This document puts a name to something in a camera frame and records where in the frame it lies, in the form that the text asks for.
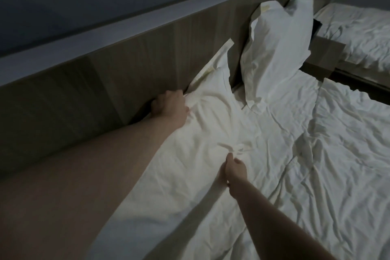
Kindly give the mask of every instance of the bed frame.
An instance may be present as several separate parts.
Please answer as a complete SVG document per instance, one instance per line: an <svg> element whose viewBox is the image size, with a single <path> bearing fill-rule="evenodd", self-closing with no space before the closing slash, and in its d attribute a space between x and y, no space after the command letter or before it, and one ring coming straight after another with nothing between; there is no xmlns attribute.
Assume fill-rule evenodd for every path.
<svg viewBox="0 0 390 260"><path fill-rule="evenodd" d="M230 83L240 82L250 16L263 1L228 0L0 87L0 176L141 119L159 93L185 90L229 38Z"/></svg>

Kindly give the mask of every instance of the wooden nightstand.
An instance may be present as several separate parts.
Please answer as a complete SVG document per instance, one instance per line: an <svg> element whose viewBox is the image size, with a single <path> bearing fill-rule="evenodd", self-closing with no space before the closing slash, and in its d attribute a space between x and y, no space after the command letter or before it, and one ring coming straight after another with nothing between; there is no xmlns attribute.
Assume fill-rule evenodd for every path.
<svg viewBox="0 0 390 260"><path fill-rule="evenodd" d="M311 55L303 63L301 71L314 76L319 81L329 78L339 62L345 44L319 36L310 43Z"/></svg>

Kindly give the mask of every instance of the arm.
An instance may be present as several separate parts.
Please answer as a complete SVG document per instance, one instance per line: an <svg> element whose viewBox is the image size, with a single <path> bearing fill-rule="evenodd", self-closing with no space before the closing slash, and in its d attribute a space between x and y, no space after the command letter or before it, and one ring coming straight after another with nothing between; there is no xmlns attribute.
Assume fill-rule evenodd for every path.
<svg viewBox="0 0 390 260"><path fill-rule="evenodd" d="M231 153L226 157L225 177L261 259L334 260L247 180L245 164Z"/></svg>
<svg viewBox="0 0 390 260"><path fill-rule="evenodd" d="M82 258L164 140L184 125L182 91L152 118L56 154L0 184L2 259Z"/></svg>

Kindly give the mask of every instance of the headboard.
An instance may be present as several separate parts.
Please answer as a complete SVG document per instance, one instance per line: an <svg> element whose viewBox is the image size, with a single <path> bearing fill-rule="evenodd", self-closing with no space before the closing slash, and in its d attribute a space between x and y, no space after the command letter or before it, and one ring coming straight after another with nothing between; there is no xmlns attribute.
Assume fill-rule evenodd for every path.
<svg viewBox="0 0 390 260"><path fill-rule="evenodd" d="M0 87L0 174L139 120L159 93L185 90L229 38L233 86L250 16L263 1L228 0Z"/></svg>

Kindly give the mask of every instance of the pillowcase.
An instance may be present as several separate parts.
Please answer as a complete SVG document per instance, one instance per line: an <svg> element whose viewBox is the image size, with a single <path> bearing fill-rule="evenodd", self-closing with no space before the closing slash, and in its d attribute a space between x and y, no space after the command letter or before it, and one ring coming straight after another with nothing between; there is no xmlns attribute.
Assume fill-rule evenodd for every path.
<svg viewBox="0 0 390 260"><path fill-rule="evenodd" d="M269 93L309 57L313 0L261 3L251 17L250 37L241 55L241 73L249 108L260 114Z"/></svg>
<svg viewBox="0 0 390 260"><path fill-rule="evenodd" d="M227 64L232 45L227 41L192 81L185 95L190 107L185 125L156 152L88 258L142 259L201 201L226 155L241 149L242 112L231 92Z"/></svg>

